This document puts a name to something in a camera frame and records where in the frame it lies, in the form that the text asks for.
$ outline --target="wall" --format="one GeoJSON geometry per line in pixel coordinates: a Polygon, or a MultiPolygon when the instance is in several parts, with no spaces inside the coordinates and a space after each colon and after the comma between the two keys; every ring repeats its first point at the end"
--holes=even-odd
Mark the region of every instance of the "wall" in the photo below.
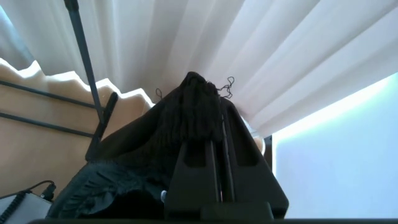
{"type": "Polygon", "coordinates": [[[398,73],[273,135],[286,218],[398,218],[398,73]]]}

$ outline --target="power cord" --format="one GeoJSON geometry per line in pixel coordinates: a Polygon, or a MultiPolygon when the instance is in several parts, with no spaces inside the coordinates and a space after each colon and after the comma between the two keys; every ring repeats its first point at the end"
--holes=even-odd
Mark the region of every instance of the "power cord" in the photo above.
{"type": "Polygon", "coordinates": [[[21,190],[19,192],[13,193],[13,194],[9,194],[9,195],[0,197],[0,200],[1,200],[3,198],[15,195],[15,198],[12,200],[10,205],[8,205],[8,207],[5,209],[5,211],[0,215],[0,224],[4,224],[8,220],[8,218],[11,217],[11,215],[17,210],[19,205],[24,200],[26,194],[32,193],[32,189],[34,189],[42,184],[46,184],[46,183],[49,183],[50,185],[43,191],[43,193],[40,195],[40,197],[43,198],[44,200],[48,200],[49,202],[51,202],[51,200],[54,198],[54,190],[55,190],[55,188],[57,188],[55,186],[54,181],[52,181],[52,180],[41,181],[40,183],[35,184],[25,190],[21,190]]]}

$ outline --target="white curtain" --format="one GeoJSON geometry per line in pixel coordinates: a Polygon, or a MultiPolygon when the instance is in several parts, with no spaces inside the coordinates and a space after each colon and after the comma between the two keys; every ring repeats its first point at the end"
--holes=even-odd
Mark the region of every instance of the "white curtain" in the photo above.
{"type": "MultiPolygon", "coordinates": [[[[154,100],[188,71],[263,136],[398,71],[396,0],[84,0],[96,80],[154,100]]],[[[85,71],[62,0],[0,0],[47,75],[85,71]]]]}

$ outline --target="dark clothing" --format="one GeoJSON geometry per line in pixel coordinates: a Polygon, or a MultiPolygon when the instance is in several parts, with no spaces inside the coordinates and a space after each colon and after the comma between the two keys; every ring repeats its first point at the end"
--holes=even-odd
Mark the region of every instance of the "dark clothing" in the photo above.
{"type": "Polygon", "coordinates": [[[163,218],[167,190],[184,141],[220,142],[217,89],[190,72],[146,114],[104,139],[62,190],[50,218],[163,218]]]}

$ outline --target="metal rack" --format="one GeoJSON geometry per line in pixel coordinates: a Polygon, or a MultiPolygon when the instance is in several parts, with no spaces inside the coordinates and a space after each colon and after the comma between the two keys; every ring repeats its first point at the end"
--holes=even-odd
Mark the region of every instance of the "metal rack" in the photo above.
{"type": "Polygon", "coordinates": [[[24,122],[24,123],[28,123],[28,124],[34,124],[37,126],[50,128],[50,129],[54,129],[57,131],[63,131],[66,133],[77,134],[80,136],[89,137],[89,138],[91,138],[91,143],[90,143],[90,146],[88,147],[88,150],[87,150],[87,153],[85,156],[86,160],[89,161],[93,151],[95,150],[98,143],[101,141],[101,138],[105,132],[105,129],[108,125],[109,119],[111,118],[113,109],[116,105],[116,102],[118,101],[118,94],[115,92],[112,93],[111,96],[109,97],[109,100],[108,100],[106,106],[105,107],[101,106],[100,98],[98,96],[98,90],[95,85],[95,78],[94,78],[94,74],[93,74],[93,68],[91,66],[90,55],[88,53],[86,38],[85,38],[84,31],[83,31],[83,26],[81,24],[78,2],[77,2],[77,0],[64,0],[64,2],[65,2],[66,8],[69,11],[70,20],[72,22],[73,31],[75,33],[76,41],[79,46],[81,59],[83,61],[84,67],[85,67],[87,80],[90,85],[91,94],[93,95],[93,99],[94,99],[94,104],[85,103],[85,102],[74,100],[74,99],[71,99],[68,97],[56,95],[53,93],[47,93],[45,91],[36,90],[36,89],[29,88],[26,86],[21,86],[21,85],[17,85],[17,84],[10,83],[10,82],[5,82],[2,80],[0,80],[0,85],[8,86],[11,88],[16,88],[18,90],[28,91],[30,93],[35,93],[35,94],[42,95],[42,96],[47,96],[47,97],[54,98],[57,100],[66,101],[66,102],[73,103],[73,104],[76,104],[79,106],[93,108],[96,110],[96,112],[98,114],[98,119],[99,119],[99,123],[97,125],[95,132],[93,134],[86,133],[84,131],[70,129],[70,128],[66,128],[63,126],[58,126],[55,124],[50,124],[50,123],[46,123],[46,122],[42,122],[42,121],[37,121],[34,119],[23,118],[21,116],[15,116],[12,114],[2,113],[2,112],[0,112],[0,118],[12,119],[15,121],[20,121],[20,122],[24,122]]]}

